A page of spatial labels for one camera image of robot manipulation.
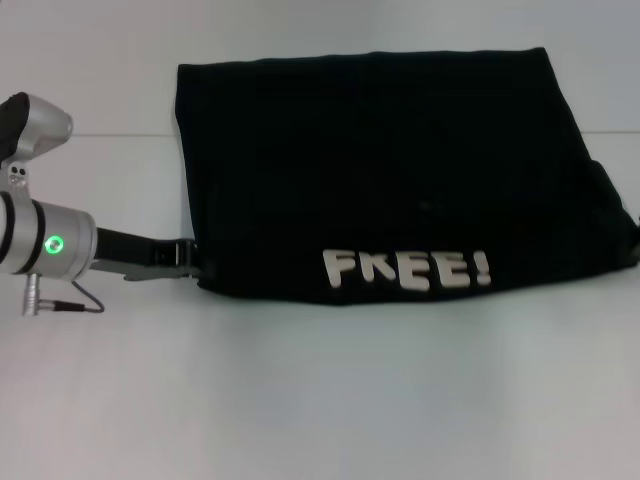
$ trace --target white wall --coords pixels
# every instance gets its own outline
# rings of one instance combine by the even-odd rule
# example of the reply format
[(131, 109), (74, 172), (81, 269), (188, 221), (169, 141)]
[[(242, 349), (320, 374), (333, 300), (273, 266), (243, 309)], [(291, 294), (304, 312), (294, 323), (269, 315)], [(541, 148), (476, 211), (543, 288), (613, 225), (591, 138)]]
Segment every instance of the white wall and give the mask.
[[(74, 116), (32, 166), (35, 198), (175, 237), (178, 63), (543, 45), (638, 216), (639, 15), (632, 0), (3, 0), (0, 98)], [(2, 480), (640, 478), (636, 270), (350, 309), (90, 272), (95, 317), (21, 318), (22, 282), (0, 277)]]

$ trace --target black strap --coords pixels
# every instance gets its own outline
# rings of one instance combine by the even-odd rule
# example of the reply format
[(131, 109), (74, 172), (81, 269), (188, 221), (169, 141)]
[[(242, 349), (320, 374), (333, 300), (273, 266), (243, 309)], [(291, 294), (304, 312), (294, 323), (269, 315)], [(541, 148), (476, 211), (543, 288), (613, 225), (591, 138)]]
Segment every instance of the black strap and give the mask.
[(13, 200), (11, 199), (11, 195), (7, 192), (0, 192), (0, 197), (4, 200), (4, 205), (7, 211), (7, 221), (4, 230), (4, 238), (2, 239), (2, 243), (0, 244), (0, 263), (4, 262), (4, 259), (9, 253), (9, 248), (11, 247), (11, 242), (13, 241), (13, 227), (16, 223), (16, 210), (13, 206)]
[(42, 252), (42, 242), (44, 242), (44, 232), (46, 229), (45, 227), (47, 226), (47, 222), (45, 220), (44, 210), (42, 209), (42, 205), (40, 205), (40, 202), (37, 202), (35, 200), (32, 200), (32, 202), (34, 208), (36, 209), (36, 217), (38, 218), (38, 232), (36, 233), (36, 243), (33, 246), (33, 251), (29, 256), (29, 260), (27, 260), (27, 263), (24, 264), (24, 267), (22, 267), (15, 273), (16, 275), (22, 275), (29, 272), (38, 261), (40, 252)]

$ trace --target white letter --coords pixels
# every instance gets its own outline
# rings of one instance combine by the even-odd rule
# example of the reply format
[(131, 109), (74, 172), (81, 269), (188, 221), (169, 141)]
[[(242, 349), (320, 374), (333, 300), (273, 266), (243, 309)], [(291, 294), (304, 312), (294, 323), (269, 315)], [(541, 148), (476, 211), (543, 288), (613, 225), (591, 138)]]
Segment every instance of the white letter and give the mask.
[(478, 285), (491, 285), (491, 276), (489, 275), (489, 262), (484, 252), (479, 251), (473, 254), (473, 259), (478, 267)]
[(413, 272), (429, 271), (429, 262), (426, 260), (429, 255), (425, 252), (396, 252), (396, 258), (400, 286), (407, 290), (428, 292), (429, 280), (426, 277), (416, 277)]
[(467, 262), (464, 256), (458, 252), (433, 252), (431, 254), (436, 259), (440, 283), (445, 288), (460, 288), (471, 285), (471, 278), (466, 273)]
[(327, 268), (329, 283), (333, 288), (339, 288), (342, 285), (342, 277), (340, 272), (353, 270), (356, 268), (356, 261), (353, 258), (338, 257), (355, 257), (356, 252), (350, 250), (325, 250), (322, 252), (324, 257), (324, 265)]
[(367, 282), (373, 282), (374, 267), (382, 274), (387, 280), (396, 279), (396, 271), (387, 263), (386, 255), (369, 255), (365, 252), (360, 252), (360, 265), (362, 266), (362, 278)]

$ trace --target green led light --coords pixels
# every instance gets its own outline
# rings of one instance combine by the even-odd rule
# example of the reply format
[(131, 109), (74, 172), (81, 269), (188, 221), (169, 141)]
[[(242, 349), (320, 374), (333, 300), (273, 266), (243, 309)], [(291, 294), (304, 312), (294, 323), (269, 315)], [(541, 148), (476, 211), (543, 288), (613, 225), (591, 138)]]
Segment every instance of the green led light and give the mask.
[(64, 240), (62, 237), (53, 235), (44, 242), (44, 249), (51, 255), (57, 255), (64, 248)]

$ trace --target silver robotic arm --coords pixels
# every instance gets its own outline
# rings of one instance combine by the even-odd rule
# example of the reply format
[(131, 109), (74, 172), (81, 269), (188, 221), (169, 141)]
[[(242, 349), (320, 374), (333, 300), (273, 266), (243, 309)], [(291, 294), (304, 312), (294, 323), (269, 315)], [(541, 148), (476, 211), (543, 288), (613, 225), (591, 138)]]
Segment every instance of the silver robotic arm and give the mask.
[(89, 268), (126, 280), (197, 276), (191, 239), (99, 229), (86, 212), (32, 200), (27, 164), (71, 137), (71, 116), (19, 93), (0, 105), (0, 272), (27, 275), (24, 313), (71, 304), (39, 299), (40, 277), (75, 282)]

